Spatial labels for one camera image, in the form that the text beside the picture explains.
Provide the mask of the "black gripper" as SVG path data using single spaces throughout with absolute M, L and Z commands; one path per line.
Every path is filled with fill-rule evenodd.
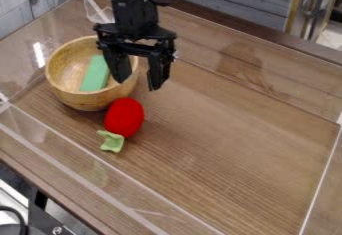
M 98 48 L 103 51 L 110 73 L 118 83 L 133 74 L 130 56 L 149 58 L 149 88 L 158 90 L 170 78 L 171 62 L 175 60 L 177 33 L 154 25 L 138 34 L 125 33 L 115 23 L 97 24 Z

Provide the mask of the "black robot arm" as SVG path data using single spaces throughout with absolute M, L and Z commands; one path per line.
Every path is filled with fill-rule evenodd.
M 159 26 L 158 0 L 111 0 L 114 23 L 98 23 L 98 48 L 114 79 L 123 83 L 133 74 L 130 57 L 149 60 L 147 81 L 150 90 L 158 90 L 170 78 L 175 60 L 177 33 Z

